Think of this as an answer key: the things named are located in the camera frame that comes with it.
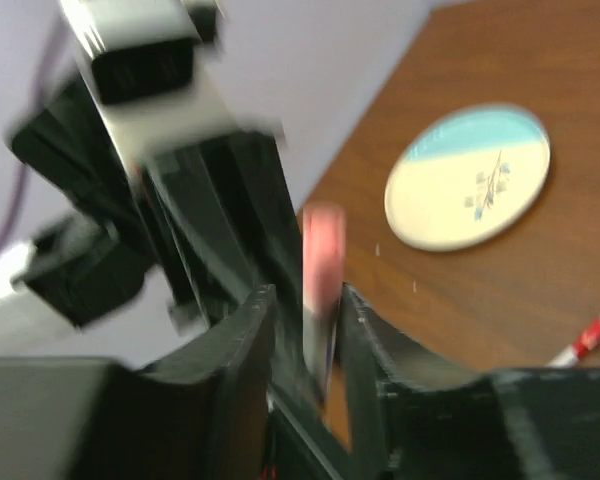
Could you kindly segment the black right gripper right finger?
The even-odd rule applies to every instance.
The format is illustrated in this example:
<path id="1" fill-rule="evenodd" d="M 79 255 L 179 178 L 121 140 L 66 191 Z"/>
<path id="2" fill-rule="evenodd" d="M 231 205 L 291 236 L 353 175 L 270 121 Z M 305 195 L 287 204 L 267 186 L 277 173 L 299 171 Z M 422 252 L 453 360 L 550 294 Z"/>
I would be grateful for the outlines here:
<path id="1" fill-rule="evenodd" d="M 351 286 L 340 303 L 357 479 L 600 479 L 600 368 L 477 373 Z"/>

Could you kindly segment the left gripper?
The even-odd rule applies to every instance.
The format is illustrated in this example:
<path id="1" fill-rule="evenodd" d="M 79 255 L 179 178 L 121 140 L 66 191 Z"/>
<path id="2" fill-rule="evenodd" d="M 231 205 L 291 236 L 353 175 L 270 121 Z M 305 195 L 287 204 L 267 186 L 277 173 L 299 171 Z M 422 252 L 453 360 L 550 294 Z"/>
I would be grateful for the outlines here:
<path id="1" fill-rule="evenodd" d="M 9 148 L 72 213 L 33 238 L 14 278 L 73 325 L 128 304 L 163 268 L 172 320 L 214 325 L 259 285 L 288 320 L 302 310 L 301 237 L 276 141 L 231 132 L 166 150 L 135 199 L 85 82 L 72 74 L 12 133 Z"/>

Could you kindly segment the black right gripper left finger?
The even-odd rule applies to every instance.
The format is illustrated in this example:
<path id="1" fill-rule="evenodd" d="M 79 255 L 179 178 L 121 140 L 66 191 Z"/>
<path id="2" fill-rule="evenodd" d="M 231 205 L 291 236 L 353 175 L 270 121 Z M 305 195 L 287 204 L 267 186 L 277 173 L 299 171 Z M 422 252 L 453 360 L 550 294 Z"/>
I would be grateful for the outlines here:
<path id="1" fill-rule="evenodd" d="M 253 479 L 267 430 L 276 290 L 151 371 L 0 358 L 0 479 Z"/>

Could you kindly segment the pink pen cap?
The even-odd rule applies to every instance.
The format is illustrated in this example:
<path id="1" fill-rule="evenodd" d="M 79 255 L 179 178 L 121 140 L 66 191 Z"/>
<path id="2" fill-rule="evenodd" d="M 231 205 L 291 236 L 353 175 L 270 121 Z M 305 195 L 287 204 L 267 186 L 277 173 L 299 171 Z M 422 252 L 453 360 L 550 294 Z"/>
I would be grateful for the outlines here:
<path id="1" fill-rule="evenodd" d="M 303 210 L 303 303 L 324 315 L 339 300 L 346 257 L 346 216 L 335 204 Z"/>

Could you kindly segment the red-tipped white marker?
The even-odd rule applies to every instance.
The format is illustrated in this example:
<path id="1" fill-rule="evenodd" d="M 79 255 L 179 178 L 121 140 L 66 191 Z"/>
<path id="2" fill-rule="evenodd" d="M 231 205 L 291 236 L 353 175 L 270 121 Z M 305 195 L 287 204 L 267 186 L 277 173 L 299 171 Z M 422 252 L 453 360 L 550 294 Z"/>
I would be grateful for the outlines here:
<path id="1" fill-rule="evenodd" d="M 579 362 L 576 350 L 571 346 L 565 347 L 547 366 L 550 368 L 572 368 Z"/>

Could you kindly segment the red pen cap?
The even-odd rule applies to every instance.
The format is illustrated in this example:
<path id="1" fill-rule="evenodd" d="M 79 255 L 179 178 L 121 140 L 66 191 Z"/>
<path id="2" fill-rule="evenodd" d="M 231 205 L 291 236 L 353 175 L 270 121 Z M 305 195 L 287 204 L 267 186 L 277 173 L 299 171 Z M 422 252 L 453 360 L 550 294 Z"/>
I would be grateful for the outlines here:
<path id="1" fill-rule="evenodd" d="M 572 344 L 577 360 L 583 359 L 600 345 L 600 315 L 587 326 Z"/>

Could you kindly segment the white pen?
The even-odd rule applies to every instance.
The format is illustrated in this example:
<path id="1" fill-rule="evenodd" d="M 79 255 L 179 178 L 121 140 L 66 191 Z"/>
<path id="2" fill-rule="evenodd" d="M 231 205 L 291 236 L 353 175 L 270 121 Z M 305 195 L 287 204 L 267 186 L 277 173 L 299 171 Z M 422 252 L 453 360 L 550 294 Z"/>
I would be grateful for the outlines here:
<path id="1" fill-rule="evenodd" d="M 338 303 L 317 310 L 304 306 L 303 358 L 311 377 L 316 400 L 323 404 L 328 396 L 336 343 Z"/>

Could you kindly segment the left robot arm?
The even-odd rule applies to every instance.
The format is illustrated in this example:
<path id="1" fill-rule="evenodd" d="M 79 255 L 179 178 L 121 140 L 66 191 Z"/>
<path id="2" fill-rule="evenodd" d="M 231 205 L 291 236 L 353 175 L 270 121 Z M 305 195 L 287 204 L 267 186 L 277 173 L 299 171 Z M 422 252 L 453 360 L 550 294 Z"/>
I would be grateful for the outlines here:
<path id="1" fill-rule="evenodd" d="M 10 134 L 12 153 L 60 190 L 69 214 L 0 255 L 0 353 L 84 328 L 163 272 L 178 324 L 217 324 L 257 286 L 277 290 L 279 356 L 302 343 L 301 237 L 278 135 L 193 111 L 182 96 L 105 120 L 78 76 Z"/>

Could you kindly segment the round pastel plate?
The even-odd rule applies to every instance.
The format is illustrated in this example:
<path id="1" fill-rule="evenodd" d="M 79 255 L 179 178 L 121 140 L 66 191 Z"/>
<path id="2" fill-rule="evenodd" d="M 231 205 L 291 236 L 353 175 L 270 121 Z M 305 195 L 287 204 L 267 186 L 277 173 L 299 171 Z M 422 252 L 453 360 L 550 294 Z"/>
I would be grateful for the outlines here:
<path id="1" fill-rule="evenodd" d="M 514 224 L 541 193 L 550 141 L 529 110 L 483 104 L 424 130 L 388 176 L 384 210 L 393 233 L 424 251 L 484 242 Z"/>

